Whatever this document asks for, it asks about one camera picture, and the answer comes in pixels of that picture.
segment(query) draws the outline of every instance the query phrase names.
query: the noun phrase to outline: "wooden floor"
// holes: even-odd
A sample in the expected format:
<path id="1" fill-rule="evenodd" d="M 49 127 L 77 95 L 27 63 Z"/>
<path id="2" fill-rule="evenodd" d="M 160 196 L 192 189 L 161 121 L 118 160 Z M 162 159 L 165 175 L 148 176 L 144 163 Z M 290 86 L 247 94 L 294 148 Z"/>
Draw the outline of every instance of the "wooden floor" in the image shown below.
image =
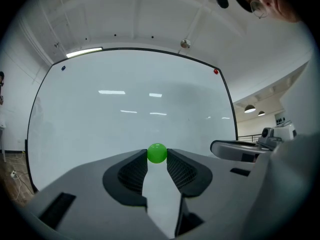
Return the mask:
<path id="1" fill-rule="evenodd" d="M 6 163 L 4 162 L 3 155 L 0 155 L 0 182 L 9 198 L 23 207 L 34 196 L 27 171 L 26 155 L 22 153 L 6 154 L 5 157 Z M 16 171 L 19 179 L 17 177 L 15 179 L 11 178 L 10 174 L 13 170 Z"/>

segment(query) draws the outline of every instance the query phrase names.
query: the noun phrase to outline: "green ball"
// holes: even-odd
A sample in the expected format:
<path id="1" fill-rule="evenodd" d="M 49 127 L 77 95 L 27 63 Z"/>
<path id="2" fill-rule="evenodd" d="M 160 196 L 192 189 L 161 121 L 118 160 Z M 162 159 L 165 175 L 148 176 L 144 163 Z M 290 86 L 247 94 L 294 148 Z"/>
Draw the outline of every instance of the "green ball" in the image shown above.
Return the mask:
<path id="1" fill-rule="evenodd" d="M 151 163 L 162 163 L 167 158 L 166 146 L 161 143 L 152 144 L 147 150 L 147 157 Z"/>

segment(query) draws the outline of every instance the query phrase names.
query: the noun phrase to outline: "ceiling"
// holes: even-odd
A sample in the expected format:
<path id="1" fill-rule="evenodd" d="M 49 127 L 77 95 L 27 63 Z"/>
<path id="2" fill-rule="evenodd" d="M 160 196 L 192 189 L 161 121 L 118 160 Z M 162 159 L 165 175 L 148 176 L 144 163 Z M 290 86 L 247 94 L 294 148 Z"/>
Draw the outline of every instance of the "ceiling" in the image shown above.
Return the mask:
<path id="1" fill-rule="evenodd" d="M 280 98 L 296 82 L 306 65 L 305 63 L 291 74 L 262 89 L 260 92 L 243 99 L 241 102 L 234 103 L 236 121 L 242 122 L 257 118 L 260 111 L 265 112 L 266 115 L 283 111 L 284 108 L 280 103 Z M 256 110 L 251 113 L 245 113 L 245 107 L 249 104 L 254 105 Z"/>
<path id="2" fill-rule="evenodd" d="M 216 0 L 29 0 L 17 20 L 49 66 L 86 48 L 160 49 L 219 67 L 233 102 L 296 70 L 313 47 L 303 24 L 259 20 L 235 0 L 227 9 Z"/>

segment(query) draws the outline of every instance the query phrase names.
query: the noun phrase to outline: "eyeglasses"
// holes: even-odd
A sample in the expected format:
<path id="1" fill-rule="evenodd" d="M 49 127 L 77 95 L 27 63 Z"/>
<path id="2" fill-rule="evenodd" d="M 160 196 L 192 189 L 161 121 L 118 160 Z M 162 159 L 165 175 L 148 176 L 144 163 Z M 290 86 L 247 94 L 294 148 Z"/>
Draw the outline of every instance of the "eyeglasses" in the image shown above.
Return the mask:
<path id="1" fill-rule="evenodd" d="M 264 5 L 258 0 L 252 0 L 250 3 L 252 13 L 259 19 L 265 18 L 268 16 L 268 12 Z"/>

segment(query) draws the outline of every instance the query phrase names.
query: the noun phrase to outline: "black mesh grille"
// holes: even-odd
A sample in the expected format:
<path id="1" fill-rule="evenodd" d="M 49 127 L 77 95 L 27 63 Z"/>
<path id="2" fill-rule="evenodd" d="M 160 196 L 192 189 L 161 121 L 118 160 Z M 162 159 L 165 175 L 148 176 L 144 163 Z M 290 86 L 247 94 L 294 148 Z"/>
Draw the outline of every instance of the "black mesh grille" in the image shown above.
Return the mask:
<path id="1" fill-rule="evenodd" d="M 142 195 L 142 187 L 147 171 L 146 157 L 141 155 L 119 170 L 118 179 L 127 189 Z"/>
<path id="2" fill-rule="evenodd" d="M 198 175 L 198 170 L 196 168 L 175 155 L 168 155 L 166 163 L 167 171 L 178 190 L 194 181 Z"/>

